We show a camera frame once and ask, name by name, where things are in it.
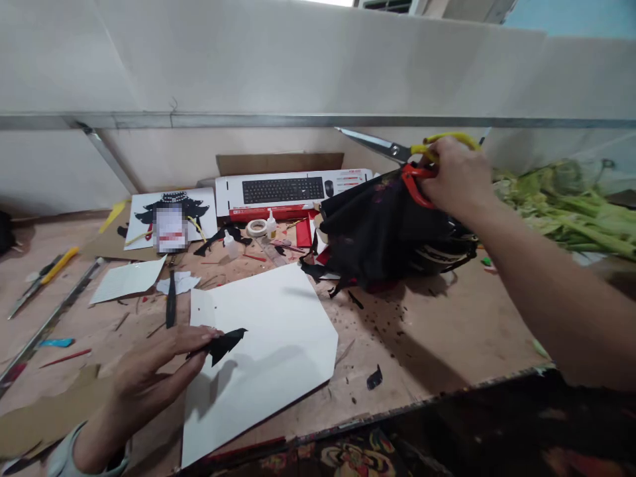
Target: green vegetables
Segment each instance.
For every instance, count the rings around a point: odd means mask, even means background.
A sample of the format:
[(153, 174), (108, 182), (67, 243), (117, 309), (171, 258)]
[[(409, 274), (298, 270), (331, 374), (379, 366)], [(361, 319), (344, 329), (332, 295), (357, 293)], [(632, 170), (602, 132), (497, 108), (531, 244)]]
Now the green vegetables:
[(606, 252), (636, 262), (636, 211), (587, 187), (576, 161), (516, 177), (497, 173), (495, 192), (536, 231), (576, 252)]

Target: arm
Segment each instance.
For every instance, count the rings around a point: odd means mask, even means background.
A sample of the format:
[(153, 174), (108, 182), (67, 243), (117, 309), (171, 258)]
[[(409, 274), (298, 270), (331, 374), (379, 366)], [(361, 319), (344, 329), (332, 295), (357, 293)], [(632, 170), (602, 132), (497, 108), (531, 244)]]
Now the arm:
[[(208, 327), (177, 325), (160, 331), (126, 353), (115, 370), (113, 389), (106, 404), (91, 416), (74, 441), (71, 440), (72, 458), (58, 456), (57, 460), (71, 460), (83, 474), (104, 472), (133, 434), (172, 404), (199, 374), (206, 353), (193, 355), (173, 374), (159, 373), (159, 369), (175, 356), (196, 351), (222, 334)], [(76, 474), (66, 467), (49, 468), (49, 475)]]
[(502, 203), (483, 153), (453, 138), (435, 148), (440, 172), (423, 181), (423, 191), (479, 236), (521, 317), (566, 378), (636, 391), (636, 303)]

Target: hand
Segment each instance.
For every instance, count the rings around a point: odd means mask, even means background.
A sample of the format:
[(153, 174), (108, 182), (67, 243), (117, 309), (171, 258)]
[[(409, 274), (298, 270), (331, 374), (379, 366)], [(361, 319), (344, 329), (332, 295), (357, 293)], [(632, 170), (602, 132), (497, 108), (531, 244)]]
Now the hand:
[(482, 151), (471, 151), (451, 136), (435, 141), (439, 174), (420, 181), (423, 192), (444, 212), (463, 223), (500, 202), (492, 188), (490, 162)]
[(199, 374), (205, 353), (193, 355), (174, 374), (159, 373), (159, 368), (222, 334), (209, 327), (176, 325), (126, 353), (115, 370), (106, 404), (82, 427), (75, 441), (73, 459), (78, 470), (103, 472), (132, 435), (172, 404)]

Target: keyboard box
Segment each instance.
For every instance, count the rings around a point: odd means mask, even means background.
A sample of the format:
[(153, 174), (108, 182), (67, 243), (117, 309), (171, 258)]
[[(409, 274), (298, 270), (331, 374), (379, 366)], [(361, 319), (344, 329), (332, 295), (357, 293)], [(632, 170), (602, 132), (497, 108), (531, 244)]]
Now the keyboard box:
[[(236, 222), (249, 222), (266, 219), (269, 217), (267, 209), (271, 208), (277, 220), (300, 219), (307, 216), (303, 211), (312, 209), (314, 203), (372, 178), (373, 173), (369, 169), (220, 177), (215, 179), (217, 216), (230, 217)], [(279, 197), (283, 200), (258, 201), (259, 197), (271, 197), (278, 191), (281, 191)]]

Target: keyboard image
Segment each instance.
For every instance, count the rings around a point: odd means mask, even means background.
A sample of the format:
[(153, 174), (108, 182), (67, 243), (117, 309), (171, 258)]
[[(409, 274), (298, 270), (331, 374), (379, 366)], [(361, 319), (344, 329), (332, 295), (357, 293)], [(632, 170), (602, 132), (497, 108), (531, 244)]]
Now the keyboard image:
[(243, 203), (324, 199), (323, 178), (243, 181)]

